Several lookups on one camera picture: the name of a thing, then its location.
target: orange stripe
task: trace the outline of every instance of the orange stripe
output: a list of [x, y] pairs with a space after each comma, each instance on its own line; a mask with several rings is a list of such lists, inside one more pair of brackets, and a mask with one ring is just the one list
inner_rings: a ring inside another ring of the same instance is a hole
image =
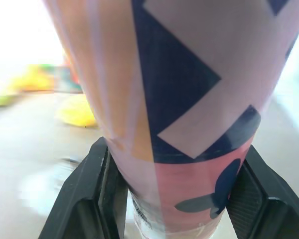
[[128, 99], [137, 56], [130, 0], [98, 1], [110, 122], [118, 140], [126, 134]]
[[132, 147], [132, 156], [147, 162], [153, 162], [153, 153], [150, 140], [150, 127], [148, 114], [145, 105], [145, 97], [140, 105], [138, 122], [134, 134], [134, 145]]

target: blurry yellow toy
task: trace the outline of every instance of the blurry yellow toy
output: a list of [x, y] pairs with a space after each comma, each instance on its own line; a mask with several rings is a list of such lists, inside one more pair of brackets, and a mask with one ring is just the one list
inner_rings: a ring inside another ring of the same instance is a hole
[[11, 87], [21, 91], [51, 91], [53, 78], [39, 65], [29, 65], [23, 76], [12, 80]]
[[70, 96], [65, 100], [57, 111], [56, 117], [64, 123], [77, 127], [97, 126], [84, 94]]
[[23, 75], [15, 76], [0, 86], [0, 107], [13, 102], [24, 91], [51, 91], [53, 78], [46, 74], [39, 65], [29, 65]]

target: geometric pattern label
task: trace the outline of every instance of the geometric pattern label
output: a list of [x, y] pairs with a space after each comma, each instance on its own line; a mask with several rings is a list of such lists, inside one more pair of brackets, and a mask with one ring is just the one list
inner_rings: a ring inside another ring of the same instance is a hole
[[158, 137], [221, 78], [152, 17], [143, 3], [132, 0], [154, 162], [195, 163], [239, 148], [260, 124], [260, 114], [253, 106], [248, 106], [218, 140], [195, 158]]

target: yellow object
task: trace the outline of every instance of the yellow object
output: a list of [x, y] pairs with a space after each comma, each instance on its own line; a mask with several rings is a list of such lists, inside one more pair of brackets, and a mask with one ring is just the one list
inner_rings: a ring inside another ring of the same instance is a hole
[[97, 126], [84, 94], [70, 96], [63, 102], [56, 117], [64, 123], [78, 127]]
[[53, 79], [42, 71], [38, 65], [29, 65], [27, 72], [20, 77], [15, 77], [10, 87], [21, 91], [51, 91]]

